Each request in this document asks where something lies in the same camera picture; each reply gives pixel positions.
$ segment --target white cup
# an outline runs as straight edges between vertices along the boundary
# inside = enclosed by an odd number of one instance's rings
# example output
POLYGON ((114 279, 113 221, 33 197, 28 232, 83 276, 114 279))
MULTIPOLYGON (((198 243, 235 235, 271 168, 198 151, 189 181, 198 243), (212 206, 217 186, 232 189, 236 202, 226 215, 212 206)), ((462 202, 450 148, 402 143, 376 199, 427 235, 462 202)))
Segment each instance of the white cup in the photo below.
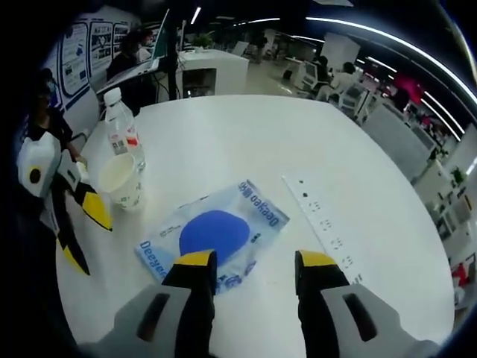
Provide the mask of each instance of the white cup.
POLYGON ((141 178, 130 153, 116 155, 107 161, 99 172, 99 189, 126 211, 142 207, 141 178))

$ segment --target ceiling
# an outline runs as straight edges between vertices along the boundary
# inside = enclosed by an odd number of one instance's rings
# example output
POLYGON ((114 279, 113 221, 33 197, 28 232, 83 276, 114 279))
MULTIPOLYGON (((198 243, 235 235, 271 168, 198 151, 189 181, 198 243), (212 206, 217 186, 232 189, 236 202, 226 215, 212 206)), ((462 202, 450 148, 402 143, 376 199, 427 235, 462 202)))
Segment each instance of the ceiling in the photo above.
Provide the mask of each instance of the ceiling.
MULTIPOLYGON (((319 0, 336 2, 337 0, 319 0)), ((109 0, 113 6, 138 13, 143 21, 157 20, 166 7, 166 0, 109 0)), ((261 22, 235 29, 275 28, 287 34, 323 39, 327 31, 351 35, 361 46, 360 58, 371 56, 416 78, 461 124, 477 123, 477 105, 447 74, 415 51, 372 32, 346 25, 306 21, 307 16, 341 19, 359 23, 393 34, 438 59, 452 70, 473 92, 476 81, 465 52, 451 32, 448 19, 454 19, 466 36, 470 48, 476 48, 476 39, 470 38, 470 21, 466 9, 456 1, 448 1, 446 11, 438 1, 350 0, 352 7, 318 4, 311 0, 173 0, 181 19, 192 19, 197 6, 201 12, 191 31, 227 28, 233 23, 279 17, 280 21, 261 22), (233 19, 217 19, 217 16, 233 19)))

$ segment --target plastic bag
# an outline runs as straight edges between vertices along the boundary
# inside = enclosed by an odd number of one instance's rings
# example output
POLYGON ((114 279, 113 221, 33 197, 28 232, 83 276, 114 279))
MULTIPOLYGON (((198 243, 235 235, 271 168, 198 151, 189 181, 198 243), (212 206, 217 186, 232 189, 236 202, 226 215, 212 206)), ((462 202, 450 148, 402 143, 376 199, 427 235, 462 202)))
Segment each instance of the plastic bag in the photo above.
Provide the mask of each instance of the plastic bag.
POLYGON ((239 285, 260 251, 278 236, 289 218, 246 180, 179 207, 150 227, 136 253, 162 282, 174 261, 190 252, 217 252, 216 293, 239 285))

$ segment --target white power strip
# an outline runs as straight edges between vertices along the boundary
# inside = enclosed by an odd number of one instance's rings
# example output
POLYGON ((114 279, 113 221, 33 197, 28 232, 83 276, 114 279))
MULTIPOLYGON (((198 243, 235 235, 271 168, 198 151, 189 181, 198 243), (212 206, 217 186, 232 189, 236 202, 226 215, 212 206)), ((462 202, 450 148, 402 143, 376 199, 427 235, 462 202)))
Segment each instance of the white power strip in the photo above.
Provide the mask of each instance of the white power strip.
POLYGON ((353 254, 348 238, 340 232, 339 220, 326 205, 326 195, 320 191, 317 181, 306 180, 306 175, 283 175, 282 178, 324 247, 325 254, 333 258, 350 283, 363 283, 365 277, 360 259, 353 254))

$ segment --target plastic bottle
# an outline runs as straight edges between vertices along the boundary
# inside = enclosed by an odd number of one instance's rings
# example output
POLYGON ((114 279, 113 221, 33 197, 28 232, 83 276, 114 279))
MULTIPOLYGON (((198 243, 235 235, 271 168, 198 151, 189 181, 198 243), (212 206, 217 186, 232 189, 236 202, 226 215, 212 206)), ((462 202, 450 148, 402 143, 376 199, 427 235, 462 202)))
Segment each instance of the plastic bottle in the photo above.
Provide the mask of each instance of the plastic bottle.
POLYGON ((139 136, 131 110, 121 101, 121 90, 116 87, 104 94, 106 103, 107 136, 115 155, 129 151, 137 163, 139 171, 146 167, 144 149, 139 142, 139 136))

